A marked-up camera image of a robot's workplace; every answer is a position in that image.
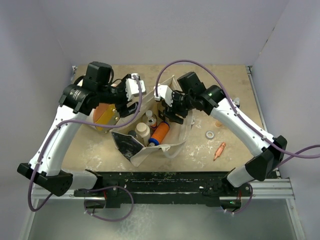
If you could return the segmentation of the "canvas tote bag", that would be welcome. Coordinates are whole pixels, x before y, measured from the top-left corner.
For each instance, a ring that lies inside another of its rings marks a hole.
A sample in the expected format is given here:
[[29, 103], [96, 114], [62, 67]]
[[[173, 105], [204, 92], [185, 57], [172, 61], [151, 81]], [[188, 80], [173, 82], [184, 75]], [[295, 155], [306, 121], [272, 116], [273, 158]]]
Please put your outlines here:
[[162, 151], [161, 157], [175, 158], [189, 138], [194, 123], [192, 110], [186, 112], [182, 124], [163, 116], [165, 108], [155, 100], [154, 94], [154, 90], [148, 90], [142, 97], [139, 114], [133, 122], [111, 130], [117, 150], [135, 167], [157, 151]]

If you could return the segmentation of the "small clear bottle white cap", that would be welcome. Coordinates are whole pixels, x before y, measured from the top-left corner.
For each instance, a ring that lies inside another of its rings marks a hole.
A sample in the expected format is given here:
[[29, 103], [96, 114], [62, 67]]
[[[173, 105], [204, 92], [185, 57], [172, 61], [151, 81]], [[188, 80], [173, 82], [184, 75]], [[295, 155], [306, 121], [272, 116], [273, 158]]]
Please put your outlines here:
[[151, 110], [147, 110], [145, 112], [145, 116], [147, 118], [146, 123], [149, 125], [149, 127], [152, 129], [156, 129], [158, 126], [158, 123], [157, 123], [157, 117], [155, 116], [155, 114]]

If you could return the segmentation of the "orange bottle blue pump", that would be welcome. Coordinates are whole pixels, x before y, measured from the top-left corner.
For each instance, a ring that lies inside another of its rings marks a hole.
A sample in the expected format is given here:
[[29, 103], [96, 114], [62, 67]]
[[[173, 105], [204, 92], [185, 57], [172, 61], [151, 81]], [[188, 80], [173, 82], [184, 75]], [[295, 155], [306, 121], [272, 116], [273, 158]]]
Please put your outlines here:
[[151, 135], [148, 146], [153, 147], [160, 145], [169, 132], [169, 129], [170, 125], [167, 122], [162, 121]]

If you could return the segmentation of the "white bottle beige cap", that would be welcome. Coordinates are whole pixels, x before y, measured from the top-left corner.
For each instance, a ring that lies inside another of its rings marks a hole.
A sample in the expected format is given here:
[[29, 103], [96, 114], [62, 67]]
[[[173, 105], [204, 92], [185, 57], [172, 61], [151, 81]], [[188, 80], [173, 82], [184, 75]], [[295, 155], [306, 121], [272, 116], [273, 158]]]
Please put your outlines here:
[[151, 137], [150, 127], [144, 122], [139, 122], [135, 128], [136, 133], [142, 138], [145, 146], [149, 145], [149, 139]]

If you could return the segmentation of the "small square bottle dark cap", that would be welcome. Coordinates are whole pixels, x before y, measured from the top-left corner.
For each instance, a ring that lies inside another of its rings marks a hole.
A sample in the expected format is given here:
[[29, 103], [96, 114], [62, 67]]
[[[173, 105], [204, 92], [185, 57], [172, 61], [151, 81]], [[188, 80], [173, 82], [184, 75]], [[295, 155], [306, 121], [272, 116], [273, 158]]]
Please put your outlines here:
[[137, 139], [137, 133], [135, 130], [128, 131], [128, 135], [132, 136], [134, 139]]

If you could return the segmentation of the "clear square bottle dark cap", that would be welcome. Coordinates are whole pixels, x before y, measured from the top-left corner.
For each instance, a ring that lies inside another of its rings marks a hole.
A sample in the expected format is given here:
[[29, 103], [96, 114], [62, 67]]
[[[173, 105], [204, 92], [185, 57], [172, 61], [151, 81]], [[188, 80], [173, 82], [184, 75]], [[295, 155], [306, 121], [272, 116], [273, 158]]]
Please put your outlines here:
[[164, 115], [165, 108], [166, 103], [163, 100], [157, 102], [157, 116], [161, 121], [166, 121], [166, 116]]

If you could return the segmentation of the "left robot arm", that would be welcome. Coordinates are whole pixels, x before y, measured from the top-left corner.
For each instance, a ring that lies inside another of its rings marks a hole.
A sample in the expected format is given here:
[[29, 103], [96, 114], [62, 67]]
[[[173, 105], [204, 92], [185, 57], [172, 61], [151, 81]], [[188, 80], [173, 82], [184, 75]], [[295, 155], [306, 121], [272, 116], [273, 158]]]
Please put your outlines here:
[[62, 163], [75, 134], [86, 124], [92, 110], [99, 104], [109, 104], [115, 105], [122, 118], [138, 113], [138, 102], [127, 104], [146, 91], [139, 74], [127, 74], [116, 86], [112, 82], [114, 75], [111, 65], [93, 61], [85, 75], [63, 90], [47, 136], [34, 157], [19, 164], [19, 174], [58, 197], [71, 188], [75, 176], [62, 170]]

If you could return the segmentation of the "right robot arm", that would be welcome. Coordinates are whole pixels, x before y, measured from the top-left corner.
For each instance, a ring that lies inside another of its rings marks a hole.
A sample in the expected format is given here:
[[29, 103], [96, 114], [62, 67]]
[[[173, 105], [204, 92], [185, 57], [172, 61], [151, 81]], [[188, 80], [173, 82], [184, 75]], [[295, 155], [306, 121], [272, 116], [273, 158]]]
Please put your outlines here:
[[228, 196], [235, 195], [243, 184], [264, 181], [281, 163], [287, 140], [274, 137], [250, 118], [233, 102], [228, 101], [223, 90], [212, 85], [205, 87], [195, 72], [188, 72], [177, 80], [181, 90], [158, 85], [154, 98], [164, 106], [163, 115], [170, 121], [183, 124], [191, 110], [205, 112], [218, 120], [236, 135], [253, 158], [241, 167], [232, 169], [223, 179], [222, 190]]

